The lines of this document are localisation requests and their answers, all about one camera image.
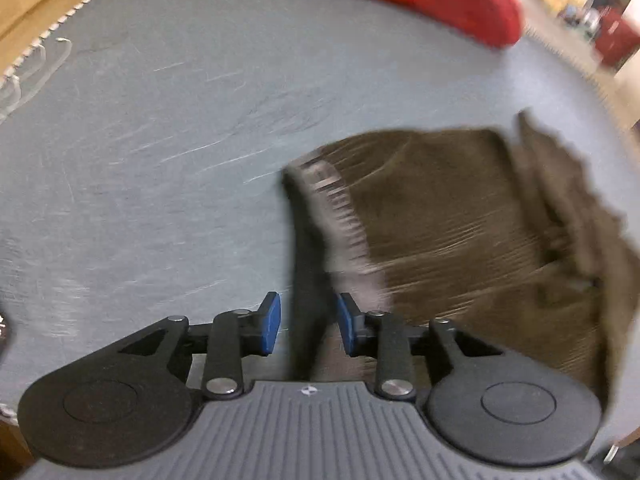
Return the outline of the brown corduroy pants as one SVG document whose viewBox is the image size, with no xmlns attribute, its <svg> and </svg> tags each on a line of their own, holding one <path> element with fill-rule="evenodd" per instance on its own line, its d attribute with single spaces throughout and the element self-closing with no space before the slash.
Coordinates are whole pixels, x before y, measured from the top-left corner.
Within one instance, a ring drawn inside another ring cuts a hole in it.
<svg viewBox="0 0 640 480">
<path fill-rule="evenodd" d="M 451 318 L 560 370 L 609 404 L 639 309 L 639 255 L 558 138 L 380 130 L 286 165 L 293 222 L 288 374 L 368 378 L 336 297 L 409 323 Z"/>
</svg>

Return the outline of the dark red cushion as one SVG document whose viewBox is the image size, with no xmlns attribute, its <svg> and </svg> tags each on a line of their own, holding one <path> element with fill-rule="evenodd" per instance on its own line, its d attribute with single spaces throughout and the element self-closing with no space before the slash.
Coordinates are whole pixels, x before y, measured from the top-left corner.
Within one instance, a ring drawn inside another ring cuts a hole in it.
<svg viewBox="0 0 640 480">
<path fill-rule="evenodd" d="M 598 11 L 600 28 L 594 47 L 604 66 L 619 70 L 639 49 L 639 27 L 612 6 L 602 6 Z"/>
</svg>

